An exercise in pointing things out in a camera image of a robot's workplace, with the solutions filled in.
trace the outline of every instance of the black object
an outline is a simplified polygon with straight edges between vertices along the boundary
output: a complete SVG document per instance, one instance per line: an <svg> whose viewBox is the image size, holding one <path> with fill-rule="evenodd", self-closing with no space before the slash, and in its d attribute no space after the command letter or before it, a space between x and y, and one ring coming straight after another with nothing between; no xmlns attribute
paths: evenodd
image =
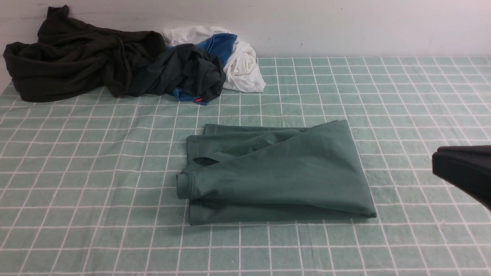
<svg viewBox="0 0 491 276"><path fill-rule="evenodd" d="M444 146L433 154L433 174L491 210L491 146Z"/></svg>
<svg viewBox="0 0 491 276"><path fill-rule="evenodd" d="M204 102L221 94L225 72L220 59L194 44L182 44L151 63L141 60L128 95L169 94L175 88Z"/></svg>
<svg viewBox="0 0 491 276"><path fill-rule="evenodd" d="M6 46L7 70L23 100L57 101L103 85L114 97L124 95L137 62L165 51L157 32L98 28L68 13L66 5L49 7L37 43Z"/></svg>

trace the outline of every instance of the white wall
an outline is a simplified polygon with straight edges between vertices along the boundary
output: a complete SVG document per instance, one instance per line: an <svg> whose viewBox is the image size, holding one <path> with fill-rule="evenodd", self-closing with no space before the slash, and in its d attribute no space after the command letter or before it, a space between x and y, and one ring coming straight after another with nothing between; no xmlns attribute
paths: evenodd
<svg viewBox="0 0 491 276"><path fill-rule="evenodd" d="M491 54L491 0L0 0L0 45L35 42L64 4L99 27L222 26L259 56Z"/></svg>

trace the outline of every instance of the grid pattern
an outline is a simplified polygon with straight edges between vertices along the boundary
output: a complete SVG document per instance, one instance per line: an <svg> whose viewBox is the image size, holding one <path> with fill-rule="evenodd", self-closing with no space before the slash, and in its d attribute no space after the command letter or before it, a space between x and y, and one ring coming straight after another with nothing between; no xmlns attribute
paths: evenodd
<svg viewBox="0 0 491 276"><path fill-rule="evenodd" d="M491 275L491 214L431 174L442 145L489 144L486 57L262 58L263 94L209 106L105 89L0 95L0 276ZM347 119L379 217L187 226L175 194L205 123Z"/></svg>

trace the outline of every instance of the pile of clothes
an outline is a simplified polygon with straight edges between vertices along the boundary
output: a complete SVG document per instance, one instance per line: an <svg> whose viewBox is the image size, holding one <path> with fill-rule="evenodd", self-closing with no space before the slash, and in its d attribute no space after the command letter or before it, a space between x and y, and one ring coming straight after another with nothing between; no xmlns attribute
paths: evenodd
<svg viewBox="0 0 491 276"><path fill-rule="evenodd" d="M114 97L171 94L207 104L223 88L264 89L255 51L227 30L126 32L68 14L67 6L49 7L37 43L6 46L7 70L23 100L63 100L106 86Z"/></svg>

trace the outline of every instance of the white cloth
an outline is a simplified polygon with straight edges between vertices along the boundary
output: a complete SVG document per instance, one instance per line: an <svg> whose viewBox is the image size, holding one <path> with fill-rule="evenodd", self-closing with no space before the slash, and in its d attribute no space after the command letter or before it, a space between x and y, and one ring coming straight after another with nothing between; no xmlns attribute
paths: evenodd
<svg viewBox="0 0 491 276"><path fill-rule="evenodd" d="M198 44L217 33L230 33L220 27L192 26L164 29L165 44L177 46L185 43ZM227 75L223 88L241 92L263 92L266 83L256 63L256 51L240 38L234 43L232 55L224 65Z"/></svg>

